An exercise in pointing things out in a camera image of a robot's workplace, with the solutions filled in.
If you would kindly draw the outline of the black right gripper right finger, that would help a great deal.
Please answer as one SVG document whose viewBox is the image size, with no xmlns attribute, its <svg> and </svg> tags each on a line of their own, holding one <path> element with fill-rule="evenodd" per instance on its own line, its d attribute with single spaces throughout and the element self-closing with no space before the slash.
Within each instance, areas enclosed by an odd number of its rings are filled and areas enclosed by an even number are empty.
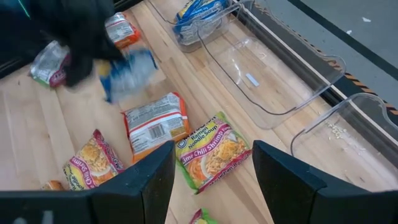
<svg viewBox="0 0 398 224">
<path fill-rule="evenodd" d="M 252 161 L 274 223 L 397 224 L 395 190 L 364 190 L 260 140 Z"/>
</svg>

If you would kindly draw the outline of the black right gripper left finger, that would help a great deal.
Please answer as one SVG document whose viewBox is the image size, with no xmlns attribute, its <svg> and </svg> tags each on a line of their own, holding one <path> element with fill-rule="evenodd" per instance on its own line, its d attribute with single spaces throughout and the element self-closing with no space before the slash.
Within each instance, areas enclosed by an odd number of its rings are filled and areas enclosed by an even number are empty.
<svg viewBox="0 0 398 224">
<path fill-rule="evenodd" d="M 164 223 L 175 178 L 175 143 L 91 190 L 2 191 L 1 223 Z"/>
</svg>

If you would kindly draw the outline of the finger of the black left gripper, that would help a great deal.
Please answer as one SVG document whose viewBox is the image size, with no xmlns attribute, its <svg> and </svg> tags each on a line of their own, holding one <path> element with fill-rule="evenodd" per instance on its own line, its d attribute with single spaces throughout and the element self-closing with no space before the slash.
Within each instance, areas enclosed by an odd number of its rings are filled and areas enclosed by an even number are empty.
<svg viewBox="0 0 398 224">
<path fill-rule="evenodd" d="M 105 60 L 122 60 L 123 54 L 111 40 L 102 40 L 97 57 Z"/>
<path fill-rule="evenodd" d="M 93 59 L 84 55 L 71 55 L 70 63 L 64 67 L 65 86 L 75 88 L 90 77 Z"/>
</svg>

